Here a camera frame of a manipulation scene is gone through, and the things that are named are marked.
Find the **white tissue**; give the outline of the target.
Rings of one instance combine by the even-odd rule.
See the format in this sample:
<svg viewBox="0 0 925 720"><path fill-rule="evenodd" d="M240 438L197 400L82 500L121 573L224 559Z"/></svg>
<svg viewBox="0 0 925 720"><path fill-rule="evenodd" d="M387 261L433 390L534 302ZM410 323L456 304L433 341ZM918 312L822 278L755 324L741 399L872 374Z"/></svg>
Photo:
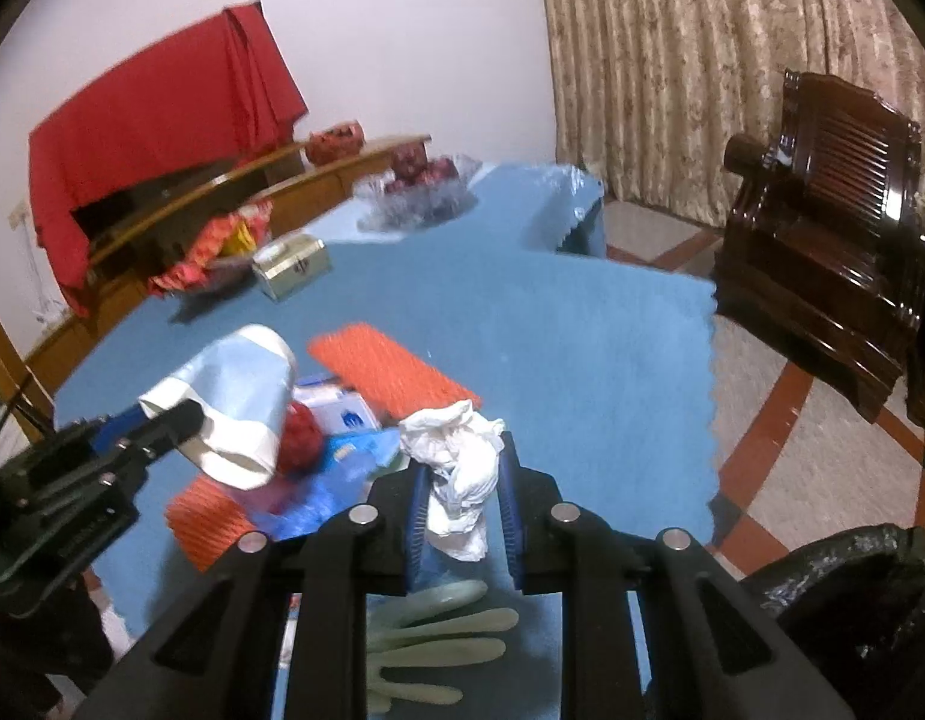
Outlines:
<svg viewBox="0 0 925 720"><path fill-rule="evenodd" d="M430 470L426 538L460 562L488 554L485 505L498 484L503 419L487 419L471 400L415 411L399 422L400 450Z"/></svg>

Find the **blue hand cream tube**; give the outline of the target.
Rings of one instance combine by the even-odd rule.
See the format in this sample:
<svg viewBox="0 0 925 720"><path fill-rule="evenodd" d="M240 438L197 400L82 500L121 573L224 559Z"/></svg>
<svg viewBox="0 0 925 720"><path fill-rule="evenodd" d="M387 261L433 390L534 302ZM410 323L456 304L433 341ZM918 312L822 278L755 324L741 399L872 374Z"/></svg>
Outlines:
<svg viewBox="0 0 925 720"><path fill-rule="evenodd" d="M330 436L322 471L343 483L368 483L400 465L400 437L395 427Z"/></svg>

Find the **blue plastic bag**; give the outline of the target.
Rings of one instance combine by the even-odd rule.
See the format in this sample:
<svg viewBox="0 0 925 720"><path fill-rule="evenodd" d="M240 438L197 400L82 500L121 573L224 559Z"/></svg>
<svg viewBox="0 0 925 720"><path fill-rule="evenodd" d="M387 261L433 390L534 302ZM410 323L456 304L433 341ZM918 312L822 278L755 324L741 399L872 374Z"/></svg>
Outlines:
<svg viewBox="0 0 925 720"><path fill-rule="evenodd" d="M327 520L363 502L368 483L343 483L322 471L277 476L252 491L233 494L250 523L273 541L311 535Z"/></svg>

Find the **orange foam net long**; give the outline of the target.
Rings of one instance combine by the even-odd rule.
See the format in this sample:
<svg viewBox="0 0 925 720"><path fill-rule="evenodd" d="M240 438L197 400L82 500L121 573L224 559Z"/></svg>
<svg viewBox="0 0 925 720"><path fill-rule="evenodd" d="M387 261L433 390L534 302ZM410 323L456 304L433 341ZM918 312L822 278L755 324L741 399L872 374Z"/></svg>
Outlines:
<svg viewBox="0 0 925 720"><path fill-rule="evenodd" d="M462 400L482 405L469 388L368 323L350 323L319 335L307 343L307 353L355 388L369 405L380 406L392 418L407 418L425 408L446 408Z"/></svg>

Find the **blue white cotton pad box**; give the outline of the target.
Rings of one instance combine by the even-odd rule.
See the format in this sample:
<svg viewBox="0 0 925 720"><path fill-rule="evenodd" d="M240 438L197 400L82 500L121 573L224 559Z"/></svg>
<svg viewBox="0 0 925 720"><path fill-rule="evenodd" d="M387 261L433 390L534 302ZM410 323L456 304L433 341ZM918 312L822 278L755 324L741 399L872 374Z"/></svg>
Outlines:
<svg viewBox="0 0 925 720"><path fill-rule="evenodd" d="M381 427L368 401L336 377L313 376L296 380L293 400L313 413L326 436L366 433Z"/></svg>

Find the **red knotted plastic bag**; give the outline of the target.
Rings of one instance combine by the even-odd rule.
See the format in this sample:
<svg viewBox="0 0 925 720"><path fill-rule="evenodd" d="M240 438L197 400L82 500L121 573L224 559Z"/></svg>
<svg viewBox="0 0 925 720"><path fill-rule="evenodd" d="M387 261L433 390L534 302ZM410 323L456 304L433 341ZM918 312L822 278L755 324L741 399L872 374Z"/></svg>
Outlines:
<svg viewBox="0 0 925 720"><path fill-rule="evenodd" d="M286 408L283 433L277 455L280 475L301 475L318 469L324 454L325 437L313 411L291 401Z"/></svg>

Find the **pale green rubber glove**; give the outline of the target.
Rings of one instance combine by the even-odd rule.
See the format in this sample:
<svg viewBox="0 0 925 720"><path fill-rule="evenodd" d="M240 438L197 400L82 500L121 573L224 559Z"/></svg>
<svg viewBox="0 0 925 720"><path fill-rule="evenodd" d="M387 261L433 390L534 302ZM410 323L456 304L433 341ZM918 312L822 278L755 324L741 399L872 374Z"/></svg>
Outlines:
<svg viewBox="0 0 925 720"><path fill-rule="evenodd" d="M366 710L386 715L396 702L423 707L459 704L454 686L397 683L386 670L447 670L499 660L506 642L499 634L519 624L511 606L472 611L488 593L483 580L443 583L384 601L366 616Z"/></svg>

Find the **black trash bag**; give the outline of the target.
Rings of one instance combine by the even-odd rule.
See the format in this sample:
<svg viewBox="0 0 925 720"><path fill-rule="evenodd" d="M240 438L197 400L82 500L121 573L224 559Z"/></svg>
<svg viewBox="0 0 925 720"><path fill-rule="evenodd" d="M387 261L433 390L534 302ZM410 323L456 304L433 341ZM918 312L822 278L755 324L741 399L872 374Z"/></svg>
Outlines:
<svg viewBox="0 0 925 720"><path fill-rule="evenodd" d="M867 525L742 580L858 718L925 720L925 529Z"/></svg>

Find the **glass snack dish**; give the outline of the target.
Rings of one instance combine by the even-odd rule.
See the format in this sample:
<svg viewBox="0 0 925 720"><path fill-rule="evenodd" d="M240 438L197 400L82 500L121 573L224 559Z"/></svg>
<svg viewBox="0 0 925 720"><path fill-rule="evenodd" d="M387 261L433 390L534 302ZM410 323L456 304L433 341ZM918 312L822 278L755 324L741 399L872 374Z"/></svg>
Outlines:
<svg viewBox="0 0 925 720"><path fill-rule="evenodd" d="M164 275L163 289L169 294L208 296L221 294L243 284L252 275L249 255L218 257L205 265L181 262Z"/></svg>

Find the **tissue box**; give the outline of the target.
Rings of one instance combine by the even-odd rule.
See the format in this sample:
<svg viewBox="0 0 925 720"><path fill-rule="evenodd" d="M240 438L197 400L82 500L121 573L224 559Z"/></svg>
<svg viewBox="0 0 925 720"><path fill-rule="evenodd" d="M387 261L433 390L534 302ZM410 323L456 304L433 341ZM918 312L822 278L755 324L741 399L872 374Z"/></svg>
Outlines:
<svg viewBox="0 0 925 720"><path fill-rule="evenodd" d="M329 249L307 232L286 232L252 255L252 270L262 291L281 301L330 270Z"/></svg>

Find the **red snack packet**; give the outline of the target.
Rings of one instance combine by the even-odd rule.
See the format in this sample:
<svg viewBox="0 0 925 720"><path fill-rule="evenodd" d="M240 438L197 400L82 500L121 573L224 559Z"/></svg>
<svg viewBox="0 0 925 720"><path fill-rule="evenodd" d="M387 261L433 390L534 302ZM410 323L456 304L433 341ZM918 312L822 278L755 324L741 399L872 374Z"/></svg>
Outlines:
<svg viewBox="0 0 925 720"><path fill-rule="evenodd" d="M272 203L262 200L246 203L233 213L213 218L202 227L202 231L197 234L197 238L185 252L184 257L174 265L181 262L205 265L218 257L234 257L234 255L249 255L252 259L252 255L270 241L270 216L272 216ZM153 296L169 294L163 289L164 275L169 270L158 277L149 278L146 283L149 294Z"/></svg>

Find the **glass fruit bowl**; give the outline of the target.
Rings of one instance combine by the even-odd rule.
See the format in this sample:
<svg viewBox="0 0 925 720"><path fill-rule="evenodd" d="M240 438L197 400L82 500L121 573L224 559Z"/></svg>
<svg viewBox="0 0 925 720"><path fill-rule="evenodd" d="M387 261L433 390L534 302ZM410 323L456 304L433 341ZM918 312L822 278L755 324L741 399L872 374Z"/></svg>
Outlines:
<svg viewBox="0 0 925 720"><path fill-rule="evenodd" d="M417 232L457 220L474 210L472 184L482 169L465 154L430 161L420 176L400 179L392 169L353 184L352 199L363 205L361 232Z"/></svg>

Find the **dark red apples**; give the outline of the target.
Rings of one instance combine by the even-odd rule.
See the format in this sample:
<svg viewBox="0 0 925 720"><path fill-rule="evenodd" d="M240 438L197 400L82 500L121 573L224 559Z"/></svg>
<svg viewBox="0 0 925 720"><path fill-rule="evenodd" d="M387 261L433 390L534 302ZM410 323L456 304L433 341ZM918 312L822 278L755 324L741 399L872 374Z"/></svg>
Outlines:
<svg viewBox="0 0 925 720"><path fill-rule="evenodd" d="M394 177L384 185L384 192L397 193L412 187L433 187L459 177L454 161L448 156L430 160L423 143L399 146L392 153Z"/></svg>

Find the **red cloth cover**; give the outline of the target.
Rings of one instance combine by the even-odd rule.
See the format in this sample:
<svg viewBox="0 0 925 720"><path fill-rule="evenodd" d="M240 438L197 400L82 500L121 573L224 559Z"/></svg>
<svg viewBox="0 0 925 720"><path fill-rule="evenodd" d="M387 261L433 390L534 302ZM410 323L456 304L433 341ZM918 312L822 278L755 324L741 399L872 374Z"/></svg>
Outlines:
<svg viewBox="0 0 925 720"><path fill-rule="evenodd" d="M75 211L156 177L256 158L307 106L257 2L174 32L106 71L29 134L29 201L58 289L89 314L89 238Z"/></svg>

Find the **floral beige curtain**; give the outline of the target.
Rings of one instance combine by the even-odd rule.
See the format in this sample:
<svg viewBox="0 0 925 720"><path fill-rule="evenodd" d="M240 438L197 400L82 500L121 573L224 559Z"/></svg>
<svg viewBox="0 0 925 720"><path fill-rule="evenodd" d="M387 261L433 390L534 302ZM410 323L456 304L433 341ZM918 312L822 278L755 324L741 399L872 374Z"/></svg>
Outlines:
<svg viewBox="0 0 925 720"><path fill-rule="evenodd" d="M917 121L925 48L892 0L544 0L556 157L620 200L719 226L734 133L778 132L786 70L832 73Z"/></svg>

